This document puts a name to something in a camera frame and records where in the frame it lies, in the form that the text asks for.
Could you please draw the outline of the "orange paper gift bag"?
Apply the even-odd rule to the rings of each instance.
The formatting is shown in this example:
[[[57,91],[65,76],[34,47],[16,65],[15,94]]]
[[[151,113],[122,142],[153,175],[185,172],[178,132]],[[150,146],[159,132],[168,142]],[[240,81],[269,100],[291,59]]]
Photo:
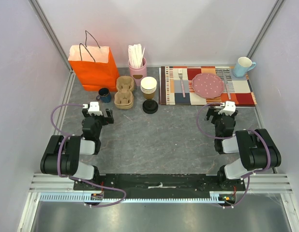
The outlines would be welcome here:
[[[86,91],[107,88],[115,92],[119,71],[109,46],[72,45],[68,61]]]

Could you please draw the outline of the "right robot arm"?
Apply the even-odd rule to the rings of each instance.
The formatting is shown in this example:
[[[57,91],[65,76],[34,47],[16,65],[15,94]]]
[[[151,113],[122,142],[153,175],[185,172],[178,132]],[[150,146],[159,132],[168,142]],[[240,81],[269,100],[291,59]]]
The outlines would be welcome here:
[[[232,114],[227,114],[224,110],[211,106],[205,117],[205,120],[212,117],[215,150],[219,154],[239,153],[236,161],[220,167],[217,172],[216,184],[221,190],[232,187],[234,180],[279,167],[282,162],[281,154],[266,129],[234,131],[237,113],[235,110]]]

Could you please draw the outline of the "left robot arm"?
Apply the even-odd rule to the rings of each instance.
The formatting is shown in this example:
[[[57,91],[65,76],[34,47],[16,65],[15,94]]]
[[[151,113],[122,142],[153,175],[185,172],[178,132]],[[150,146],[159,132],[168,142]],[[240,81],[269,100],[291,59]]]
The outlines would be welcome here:
[[[64,137],[51,136],[40,162],[43,174],[62,175],[84,180],[90,190],[96,190],[101,184],[99,170],[94,165],[80,161],[80,155],[97,155],[100,151],[100,134],[103,126],[113,124],[113,111],[106,109],[106,116],[83,109],[82,134]]]

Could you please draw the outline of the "cardboard cup carrier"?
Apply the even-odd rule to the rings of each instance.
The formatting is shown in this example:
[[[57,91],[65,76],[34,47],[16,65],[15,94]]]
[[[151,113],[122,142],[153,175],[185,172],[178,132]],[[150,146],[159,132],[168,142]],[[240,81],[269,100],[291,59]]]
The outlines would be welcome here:
[[[135,81],[130,76],[120,76],[116,80],[117,92],[127,93],[133,92],[135,89]]]

